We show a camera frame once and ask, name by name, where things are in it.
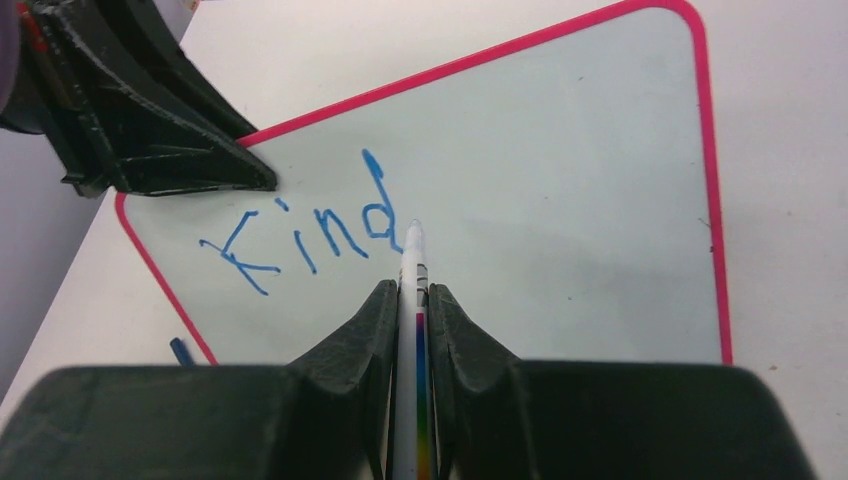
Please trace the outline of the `blue marker cap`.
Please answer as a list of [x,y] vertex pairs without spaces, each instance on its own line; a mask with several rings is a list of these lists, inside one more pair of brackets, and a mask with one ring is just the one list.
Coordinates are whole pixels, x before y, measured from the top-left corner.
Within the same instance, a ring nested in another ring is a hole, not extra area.
[[181,338],[172,338],[169,342],[169,346],[180,366],[190,367],[196,365],[187,345]]

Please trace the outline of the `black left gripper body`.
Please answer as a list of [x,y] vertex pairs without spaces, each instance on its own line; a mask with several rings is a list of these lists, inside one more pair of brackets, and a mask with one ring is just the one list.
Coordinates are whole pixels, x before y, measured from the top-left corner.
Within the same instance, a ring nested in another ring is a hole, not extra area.
[[55,136],[63,86],[55,68],[58,44],[45,32],[56,1],[1,3],[1,128]]

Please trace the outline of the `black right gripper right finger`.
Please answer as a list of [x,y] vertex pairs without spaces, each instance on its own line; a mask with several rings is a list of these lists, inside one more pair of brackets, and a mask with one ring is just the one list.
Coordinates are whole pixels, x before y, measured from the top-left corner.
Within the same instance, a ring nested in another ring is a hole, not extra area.
[[722,365],[528,360],[429,292],[441,479],[811,479],[777,399]]

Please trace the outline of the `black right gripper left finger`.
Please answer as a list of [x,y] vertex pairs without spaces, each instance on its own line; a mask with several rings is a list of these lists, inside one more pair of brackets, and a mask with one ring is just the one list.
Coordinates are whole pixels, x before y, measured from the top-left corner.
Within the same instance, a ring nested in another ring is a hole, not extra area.
[[1,436],[5,479],[381,479],[398,287],[288,365],[73,367]]

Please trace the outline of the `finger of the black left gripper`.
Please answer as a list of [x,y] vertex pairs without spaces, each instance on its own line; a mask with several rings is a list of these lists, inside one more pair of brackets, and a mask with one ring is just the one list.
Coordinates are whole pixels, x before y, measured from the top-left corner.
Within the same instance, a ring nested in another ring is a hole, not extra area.
[[152,1],[33,1],[29,115],[83,197],[272,191],[254,132],[182,51]]

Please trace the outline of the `pink framed whiteboard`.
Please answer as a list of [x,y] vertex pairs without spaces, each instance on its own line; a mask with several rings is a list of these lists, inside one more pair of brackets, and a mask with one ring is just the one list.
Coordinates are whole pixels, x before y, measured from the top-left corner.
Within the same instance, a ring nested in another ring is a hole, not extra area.
[[286,363],[397,277],[529,358],[730,362],[703,22],[623,1],[246,139],[274,192],[120,194],[204,355]]

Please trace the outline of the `white blue whiteboard marker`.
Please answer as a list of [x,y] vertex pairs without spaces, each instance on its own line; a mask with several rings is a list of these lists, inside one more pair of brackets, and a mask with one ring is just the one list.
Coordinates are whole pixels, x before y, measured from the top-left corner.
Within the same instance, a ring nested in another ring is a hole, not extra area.
[[428,269],[422,224],[405,234],[398,282],[394,372],[393,479],[433,479],[436,473],[427,339]]

